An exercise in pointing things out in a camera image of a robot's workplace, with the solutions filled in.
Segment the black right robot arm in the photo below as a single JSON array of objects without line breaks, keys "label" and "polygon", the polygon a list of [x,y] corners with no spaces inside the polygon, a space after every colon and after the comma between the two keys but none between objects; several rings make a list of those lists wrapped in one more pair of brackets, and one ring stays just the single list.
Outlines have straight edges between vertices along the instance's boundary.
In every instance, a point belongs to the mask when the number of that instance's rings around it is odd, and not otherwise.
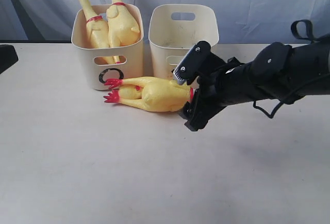
[{"label": "black right robot arm", "polygon": [[235,57],[225,61],[207,41],[199,41],[173,76],[180,85],[198,83],[179,112],[186,127],[196,132],[231,105],[276,99],[283,106],[308,95],[328,95],[329,38],[298,47],[274,42],[248,63]]}]

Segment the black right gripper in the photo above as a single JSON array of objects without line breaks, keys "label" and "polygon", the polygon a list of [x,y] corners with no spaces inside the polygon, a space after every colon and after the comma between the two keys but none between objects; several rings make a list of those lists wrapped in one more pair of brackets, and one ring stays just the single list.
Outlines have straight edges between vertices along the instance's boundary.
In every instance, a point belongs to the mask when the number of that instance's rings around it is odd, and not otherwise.
[{"label": "black right gripper", "polygon": [[201,130],[224,108],[245,102],[244,69],[245,64],[236,57],[224,61],[212,53],[207,41],[199,41],[188,51],[174,69],[173,77],[178,84],[197,80],[192,101],[179,111],[189,130]]}]

